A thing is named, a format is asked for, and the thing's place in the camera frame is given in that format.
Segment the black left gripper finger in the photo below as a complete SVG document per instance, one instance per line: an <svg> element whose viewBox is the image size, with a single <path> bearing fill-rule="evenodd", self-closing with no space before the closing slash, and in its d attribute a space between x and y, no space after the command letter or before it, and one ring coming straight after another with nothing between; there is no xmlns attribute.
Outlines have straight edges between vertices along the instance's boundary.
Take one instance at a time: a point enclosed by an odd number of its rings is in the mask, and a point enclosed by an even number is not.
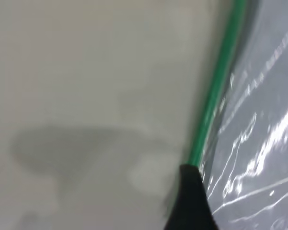
<svg viewBox="0 0 288 230"><path fill-rule="evenodd" d="M179 172L178 195L164 229L216 230L198 167L183 164Z"/></svg>

